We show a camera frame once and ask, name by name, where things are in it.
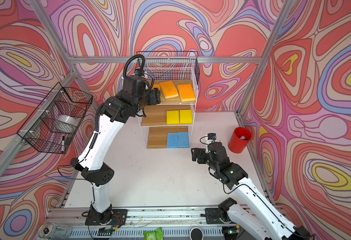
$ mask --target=wire basket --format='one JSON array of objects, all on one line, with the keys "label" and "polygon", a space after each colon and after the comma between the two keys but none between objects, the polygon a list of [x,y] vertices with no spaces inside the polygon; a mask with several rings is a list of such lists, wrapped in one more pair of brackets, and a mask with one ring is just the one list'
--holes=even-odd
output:
[{"label": "wire basket", "polygon": [[[190,80],[195,85],[195,92],[198,90],[200,71],[197,51],[141,51],[137,54],[145,56],[144,70],[149,82]],[[139,58],[136,68],[140,67],[141,62]]]},{"label": "wire basket", "polygon": [[51,103],[44,109],[38,109],[45,99],[42,100],[30,115],[39,114],[32,127],[22,130],[29,117],[17,134],[39,152],[64,154],[92,104],[93,96],[61,84],[58,90],[56,88],[57,85],[45,97],[53,98]]}]

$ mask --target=marker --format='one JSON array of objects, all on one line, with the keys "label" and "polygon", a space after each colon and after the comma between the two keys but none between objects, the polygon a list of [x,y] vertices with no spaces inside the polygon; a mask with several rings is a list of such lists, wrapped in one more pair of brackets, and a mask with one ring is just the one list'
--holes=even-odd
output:
[{"label": "marker", "polygon": [[62,136],[62,147],[61,147],[61,153],[65,151],[65,136]]}]

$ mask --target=blue sponge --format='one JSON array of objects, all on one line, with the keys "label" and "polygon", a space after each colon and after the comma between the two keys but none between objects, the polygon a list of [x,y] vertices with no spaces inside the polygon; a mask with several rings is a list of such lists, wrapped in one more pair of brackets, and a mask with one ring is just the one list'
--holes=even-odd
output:
[{"label": "blue sponge", "polygon": [[177,148],[178,147],[178,133],[177,132],[169,132],[168,133],[168,144],[167,148]]},{"label": "blue sponge", "polygon": [[178,147],[189,147],[188,132],[178,132]]}]

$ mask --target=sponge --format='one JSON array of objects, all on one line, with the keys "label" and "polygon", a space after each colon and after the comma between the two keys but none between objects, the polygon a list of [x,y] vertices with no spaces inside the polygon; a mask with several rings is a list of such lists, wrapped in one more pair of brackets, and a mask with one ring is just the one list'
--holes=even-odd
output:
[{"label": "sponge", "polygon": [[168,132],[168,142],[166,148],[178,147],[178,132]]},{"label": "sponge", "polygon": [[178,85],[179,96],[181,97],[181,102],[192,102],[195,101],[195,94],[192,84],[179,84]]},{"label": "sponge", "polygon": [[161,89],[160,86],[159,86],[159,84],[153,84],[152,89],[155,89],[155,88]]},{"label": "sponge", "polygon": [[178,147],[189,147],[188,132],[178,132]]},{"label": "sponge", "polygon": [[179,110],[166,111],[166,123],[179,124]]},{"label": "sponge", "polygon": [[159,85],[161,86],[165,99],[178,97],[178,92],[173,81],[161,82]]},{"label": "sponge", "polygon": [[179,110],[179,123],[180,124],[192,124],[193,115],[191,109]]}]

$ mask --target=white table surface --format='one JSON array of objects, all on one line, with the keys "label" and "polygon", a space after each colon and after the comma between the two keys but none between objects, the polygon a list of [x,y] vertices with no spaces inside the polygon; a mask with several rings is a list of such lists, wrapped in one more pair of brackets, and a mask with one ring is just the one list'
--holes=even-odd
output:
[{"label": "white table surface", "polygon": [[[196,113],[191,147],[204,148],[199,139],[216,133],[230,160],[240,165],[263,192],[248,150],[235,154],[227,147],[236,127],[234,113]],[[191,160],[190,148],[146,149],[136,118],[129,118],[106,156],[104,162],[115,171],[110,181],[113,207],[217,205],[228,197],[245,204],[235,194],[223,192],[206,164]],[[89,207],[92,200],[91,184],[75,180],[65,207]]]}]

